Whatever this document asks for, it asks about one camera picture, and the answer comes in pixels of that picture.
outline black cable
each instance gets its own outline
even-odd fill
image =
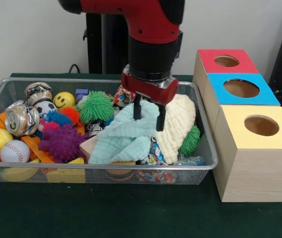
[[[73,63],[73,64],[71,65],[70,69],[68,70],[68,73],[71,73],[71,71],[72,71],[72,69],[73,69],[74,67],[77,69],[77,73],[80,73],[79,67],[78,67],[78,65],[75,64],[75,63]]]

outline purple spiky ball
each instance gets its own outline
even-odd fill
[[[87,134],[78,133],[71,125],[66,124],[55,131],[47,129],[45,131],[47,140],[42,140],[38,148],[53,155],[56,163],[68,163],[77,157],[85,156],[79,150],[79,145],[87,139],[87,136]]]

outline blue lid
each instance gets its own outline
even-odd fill
[[[208,76],[220,104],[280,105],[261,74],[209,73]],[[229,93],[224,87],[224,83],[230,80],[255,84],[259,88],[259,94],[250,98],[237,97]]]

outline cream knit cloth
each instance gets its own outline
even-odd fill
[[[178,150],[195,121],[195,105],[187,95],[176,94],[166,105],[164,130],[156,136],[164,160],[177,162]]]

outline shape sorter box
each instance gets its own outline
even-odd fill
[[[212,133],[220,105],[280,105],[260,74],[209,73],[208,77],[203,102]]]
[[[244,50],[198,50],[193,83],[204,94],[208,73],[259,73]]]
[[[282,202],[282,107],[221,105],[214,139],[222,202]]]

